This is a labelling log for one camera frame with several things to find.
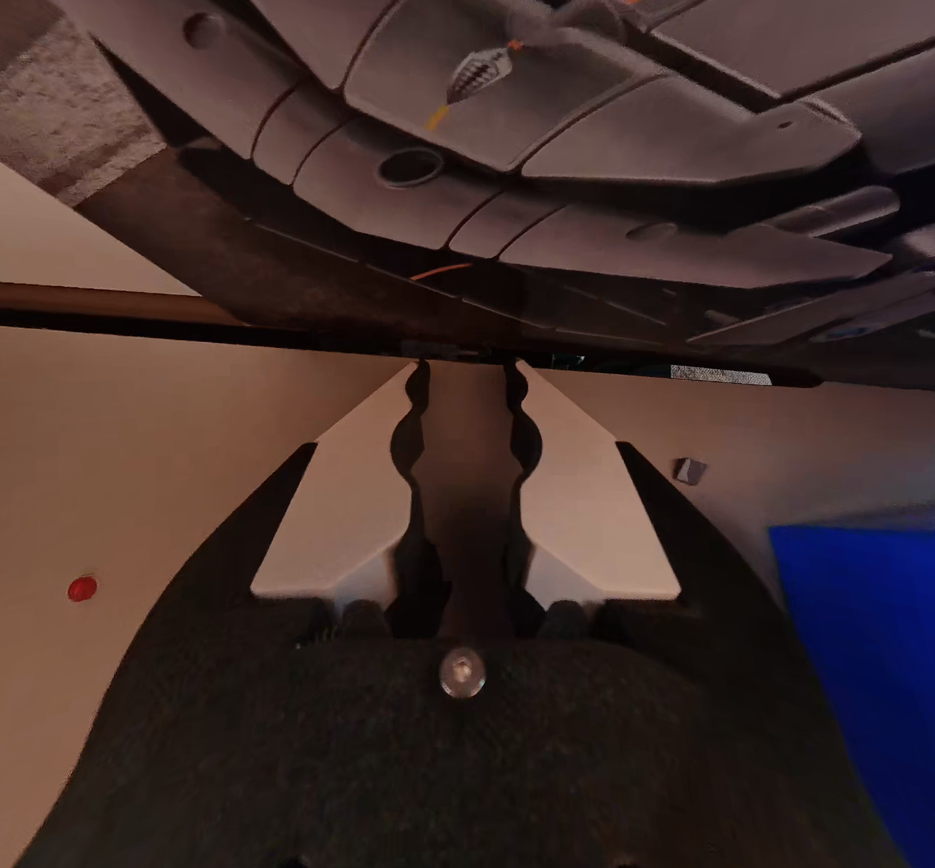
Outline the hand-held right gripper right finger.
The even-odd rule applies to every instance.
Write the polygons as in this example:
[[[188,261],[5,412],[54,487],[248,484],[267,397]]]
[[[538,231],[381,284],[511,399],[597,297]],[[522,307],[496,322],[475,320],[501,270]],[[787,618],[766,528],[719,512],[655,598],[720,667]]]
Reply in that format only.
[[[673,602],[682,588],[613,435],[522,360],[506,366],[507,578],[536,602]]]

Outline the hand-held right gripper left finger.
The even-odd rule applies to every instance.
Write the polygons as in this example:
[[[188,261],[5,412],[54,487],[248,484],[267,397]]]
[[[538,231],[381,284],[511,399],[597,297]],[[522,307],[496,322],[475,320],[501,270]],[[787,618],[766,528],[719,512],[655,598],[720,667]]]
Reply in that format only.
[[[413,524],[430,368],[411,362],[313,442],[309,464],[251,580],[259,600],[392,602],[395,552]]]

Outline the grey toy brick car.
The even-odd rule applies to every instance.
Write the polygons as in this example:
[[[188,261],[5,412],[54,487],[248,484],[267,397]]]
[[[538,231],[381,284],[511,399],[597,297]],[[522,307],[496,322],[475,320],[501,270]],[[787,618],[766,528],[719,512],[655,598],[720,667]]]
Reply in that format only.
[[[933,389],[933,0],[50,1],[282,264]]]

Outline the blue plastic bin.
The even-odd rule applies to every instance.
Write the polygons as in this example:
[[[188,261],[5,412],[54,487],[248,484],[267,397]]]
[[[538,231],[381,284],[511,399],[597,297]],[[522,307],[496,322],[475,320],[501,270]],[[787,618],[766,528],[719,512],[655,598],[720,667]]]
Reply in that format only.
[[[933,515],[774,526],[785,604],[893,840],[934,865]]]

